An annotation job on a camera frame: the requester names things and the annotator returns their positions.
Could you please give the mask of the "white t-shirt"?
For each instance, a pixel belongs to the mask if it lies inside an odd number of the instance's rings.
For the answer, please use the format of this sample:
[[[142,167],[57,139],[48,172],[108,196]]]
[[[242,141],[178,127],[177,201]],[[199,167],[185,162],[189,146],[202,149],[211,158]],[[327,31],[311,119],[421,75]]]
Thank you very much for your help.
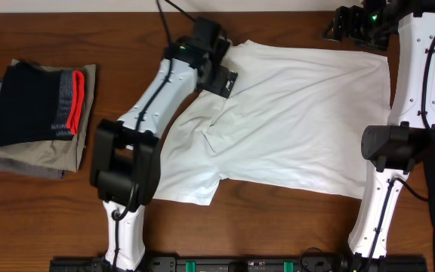
[[[363,196],[363,131],[390,112],[386,57],[247,41],[224,62],[232,93],[203,91],[174,121],[156,199],[207,206],[224,179]]]

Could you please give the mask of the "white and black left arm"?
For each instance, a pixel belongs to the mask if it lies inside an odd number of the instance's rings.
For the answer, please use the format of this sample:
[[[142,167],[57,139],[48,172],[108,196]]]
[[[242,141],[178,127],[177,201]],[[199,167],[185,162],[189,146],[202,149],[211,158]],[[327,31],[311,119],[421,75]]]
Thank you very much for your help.
[[[213,45],[182,37],[171,43],[154,80],[118,120],[104,119],[94,135],[91,185],[105,208],[109,246],[105,271],[136,271],[145,255],[143,218],[159,184],[163,134],[194,91],[227,98],[238,74],[222,65],[229,39]]]

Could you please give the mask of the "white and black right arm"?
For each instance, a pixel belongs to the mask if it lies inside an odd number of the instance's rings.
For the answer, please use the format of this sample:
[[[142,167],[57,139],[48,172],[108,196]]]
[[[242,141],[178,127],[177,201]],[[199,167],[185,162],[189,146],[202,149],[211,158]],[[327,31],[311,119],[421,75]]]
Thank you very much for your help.
[[[349,235],[353,258],[380,260],[400,191],[416,164],[435,153],[435,1],[364,1],[339,7],[323,38],[386,50],[397,34],[396,91],[384,125],[369,125],[361,153],[368,161],[359,216]]]

